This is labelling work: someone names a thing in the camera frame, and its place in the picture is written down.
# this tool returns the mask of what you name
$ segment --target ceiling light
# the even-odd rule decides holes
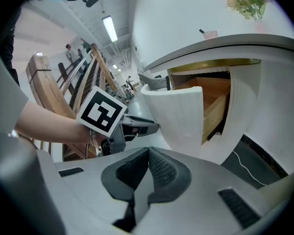
[[[109,34],[111,41],[115,42],[116,40],[118,40],[116,31],[113,26],[112,17],[107,16],[107,17],[103,18],[102,21],[103,21],[104,26],[106,27],[106,30]]]

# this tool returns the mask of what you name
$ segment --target dark floor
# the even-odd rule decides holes
[[[250,173],[261,183],[268,185],[280,179],[278,174],[244,142],[240,141],[234,151],[240,156],[241,163],[246,166]],[[246,169],[241,167],[239,159],[234,153],[231,153],[223,162],[222,166],[255,188],[259,189],[262,187],[261,184],[252,179]]]

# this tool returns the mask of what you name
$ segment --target person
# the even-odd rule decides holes
[[[134,90],[131,82],[133,82],[133,80],[131,80],[131,76],[128,76],[128,78],[126,79],[126,83],[131,87],[132,91]]]
[[[101,144],[106,139],[104,135],[90,135],[85,125],[29,101],[21,91],[17,73],[12,68],[14,28],[20,13],[18,8],[0,35],[0,133],[10,133],[14,129],[46,142],[90,143],[90,139],[95,139]]]
[[[69,44],[67,44],[65,47],[67,49],[65,53],[66,56],[68,57],[71,64],[73,64],[73,66],[76,67],[78,63],[81,61],[81,58],[74,52],[74,50],[72,50],[72,47]],[[78,69],[78,71],[81,75],[84,75],[84,71],[81,67]]]
[[[92,50],[92,48],[90,47],[90,44],[88,43],[88,42],[86,42],[84,39],[82,39],[81,38],[81,40],[82,40],[82,45],[83,45],[83,48],[84,49],[86,49],[86,52],[88,53],[89,51],[91,51]]]

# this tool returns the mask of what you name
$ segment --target gold trim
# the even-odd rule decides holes
[[[250,59],[250,58],[225,58],[225,59],[215,59],[203,62],[197,62],[187,65],[182,65],[169,69],[170,72],[182,72],[191,71],[202,68],[220,67],[220,66],[236,66],[236,65],[254,65],[259,64],[261,60]]]

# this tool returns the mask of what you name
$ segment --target wooden drawer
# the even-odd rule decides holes
[[[223,78],[194,77],[175,87],[175,90],[202,87],[204,122],[202,143],[217,128],[222,119],[226,117],[230,99],[231,81]]]

